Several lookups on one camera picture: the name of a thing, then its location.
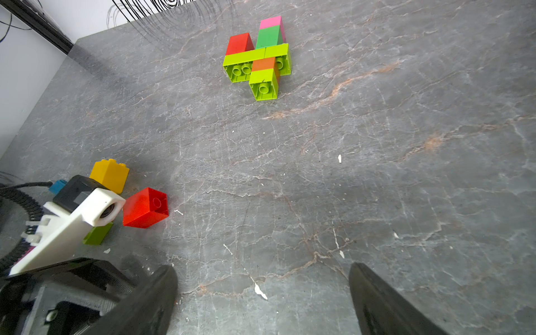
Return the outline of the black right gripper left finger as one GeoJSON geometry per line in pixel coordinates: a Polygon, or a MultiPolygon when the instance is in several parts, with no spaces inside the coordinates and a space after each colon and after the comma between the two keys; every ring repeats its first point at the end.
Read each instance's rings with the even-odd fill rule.
{"type": "Polygon", "coordinates": [[[176,272],[170,265],[163,265],[85,334],[166,334],[177,289],[176,272]]]}

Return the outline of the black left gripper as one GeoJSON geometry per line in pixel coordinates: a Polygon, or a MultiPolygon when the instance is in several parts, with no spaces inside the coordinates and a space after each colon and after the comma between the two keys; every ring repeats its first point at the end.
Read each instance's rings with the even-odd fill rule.
{"type": "Polygon", "coordinates": [[[1,275],[2,334],[83,334],[135,290],[110,262],[76,258],[1,275]]]}

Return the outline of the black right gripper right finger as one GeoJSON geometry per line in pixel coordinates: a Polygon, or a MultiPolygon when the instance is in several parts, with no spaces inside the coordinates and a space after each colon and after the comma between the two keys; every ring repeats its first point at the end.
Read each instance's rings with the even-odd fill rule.
{"type": "Polygon", "coordinates": [[[353,263],[350,294],[362,334],[445,334],[364,263],[353,263]]]}

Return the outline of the small red lego brick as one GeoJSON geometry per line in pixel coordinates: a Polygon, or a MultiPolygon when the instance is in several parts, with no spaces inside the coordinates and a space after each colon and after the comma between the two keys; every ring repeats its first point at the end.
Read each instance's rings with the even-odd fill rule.
{"type": "Polygon", "coordinates": [[[169,217],[168,196],[146,188],[126,200],[123,206],[123,225],[146,229],[169,217]]]}

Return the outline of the yellow lego brick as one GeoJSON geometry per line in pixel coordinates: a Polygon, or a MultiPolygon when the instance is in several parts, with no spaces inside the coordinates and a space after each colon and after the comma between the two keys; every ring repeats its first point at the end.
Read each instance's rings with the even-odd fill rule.
{"type": "Polygon", "coordinates": [[[94,164],[89,177],[119,195],[124,190],[129,171],[124,163],[103,159],[94,164]]]}

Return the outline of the lime square lego brick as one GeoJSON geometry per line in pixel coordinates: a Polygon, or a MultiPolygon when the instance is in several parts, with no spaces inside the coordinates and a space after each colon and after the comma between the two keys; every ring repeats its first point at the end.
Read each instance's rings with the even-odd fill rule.
{"type": "Polygon", "coordinates": [[[249,86],[257,101],[275,100],[279,97],[279,72],[276,69],[254,71],[249,86]]]}

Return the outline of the lime green long lego brick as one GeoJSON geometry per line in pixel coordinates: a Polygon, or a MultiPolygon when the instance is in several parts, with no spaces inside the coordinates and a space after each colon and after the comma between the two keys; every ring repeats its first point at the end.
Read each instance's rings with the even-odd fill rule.
{"type": "Polygon", "coordinates": [[[283,43],[277,46],[251,50],[228,55],[223,62],[223,69],[227,73],[230,82],[249,81],[253,72],[254,61],[274,57],[281,76],[292,74],[292,56],[290,45],[283,43]]]}

